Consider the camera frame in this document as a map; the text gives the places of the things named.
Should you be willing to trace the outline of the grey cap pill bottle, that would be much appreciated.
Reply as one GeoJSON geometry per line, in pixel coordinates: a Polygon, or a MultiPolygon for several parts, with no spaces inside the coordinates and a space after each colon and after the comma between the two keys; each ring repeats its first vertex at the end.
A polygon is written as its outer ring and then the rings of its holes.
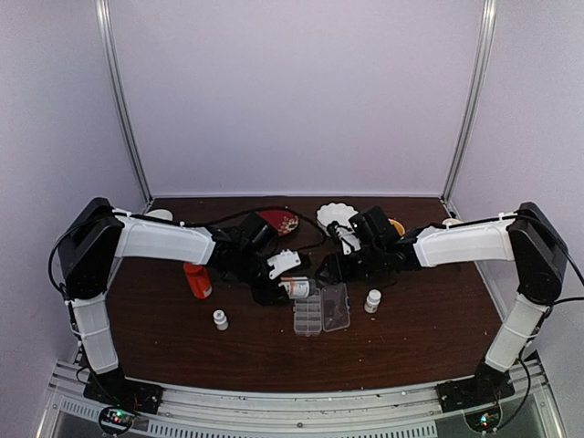
{"type": "Polygon", "coordinates": [[[292,300],[308,298],[317,289],[316,281],[307,276],[281,277],[278,285],[284,288],[287,296],[292,300]]]}

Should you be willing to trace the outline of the clear plastic pill organizer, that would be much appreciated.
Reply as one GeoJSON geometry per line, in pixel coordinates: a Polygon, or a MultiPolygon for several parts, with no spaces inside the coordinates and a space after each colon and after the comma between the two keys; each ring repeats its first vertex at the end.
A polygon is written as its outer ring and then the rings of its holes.
{"type": "Polygon", "coordinates": [[[293,330],[296,335],[311,337],[335,332],[350,326],[350,305],[344,283],[317,288],[294,305],[293,330]]]}

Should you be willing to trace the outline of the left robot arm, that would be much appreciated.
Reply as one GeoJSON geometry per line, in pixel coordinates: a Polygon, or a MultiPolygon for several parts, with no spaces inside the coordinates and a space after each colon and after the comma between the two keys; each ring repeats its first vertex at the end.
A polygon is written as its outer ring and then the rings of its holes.
{"type": "Polygon", "coordinates": [[[208,266],[249,286],[256,303],[274,306],[289,300],[283,276],[310,264],[305,249],[266,255],[264,248],[275,237],[276,229],[256,212],[234,226],[219,220],[197,224],[134,214],[113,207],[106,198],[92,199],[56,241],[47,274],[69,308],[89,368],[98,375],[97,392],[112,405],[122,405],[131,396],[130,383],[116,373],[120,362],[106,306],[115,260],[208,266]]]}

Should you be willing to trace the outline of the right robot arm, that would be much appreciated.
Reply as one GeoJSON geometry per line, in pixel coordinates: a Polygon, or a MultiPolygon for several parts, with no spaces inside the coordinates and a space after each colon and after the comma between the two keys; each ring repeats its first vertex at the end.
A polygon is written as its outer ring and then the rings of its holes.
{"type": "Polygon", "coordinates": [[[502,375],[537,337],[563,291],[568,246],[536,203],[470,222],[428,224],[400,234],[378,206],[349,219],[349,251],[327,255],[317,270],[330,283],[363,281],[381,272],[420,271],[438,266],[507,265],[516,296],[468,382],[474,402],[488,402],[503,387],[502,375]]]}

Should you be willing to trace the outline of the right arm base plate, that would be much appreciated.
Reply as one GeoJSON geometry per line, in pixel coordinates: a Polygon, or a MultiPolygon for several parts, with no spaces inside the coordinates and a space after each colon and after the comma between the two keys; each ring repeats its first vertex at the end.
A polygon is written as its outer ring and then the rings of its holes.
{"type": "Polygon", "coordinates": [[[496,403],[516,393],[508,372],[501,377],[474,375],[446,381],[438,384],[436,391],[443,413],[496,403]]]}

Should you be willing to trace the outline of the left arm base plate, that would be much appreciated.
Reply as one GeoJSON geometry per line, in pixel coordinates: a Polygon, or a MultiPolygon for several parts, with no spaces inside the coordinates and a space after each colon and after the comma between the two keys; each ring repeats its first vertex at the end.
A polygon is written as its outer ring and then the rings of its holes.
{"type": "Polygon", "coordinates": [[[162,395],[160,385],[129,380],[122,369],[103,374],[91,372],[83,391],[86,399],[148,414],[158,412],[162,395]]]}

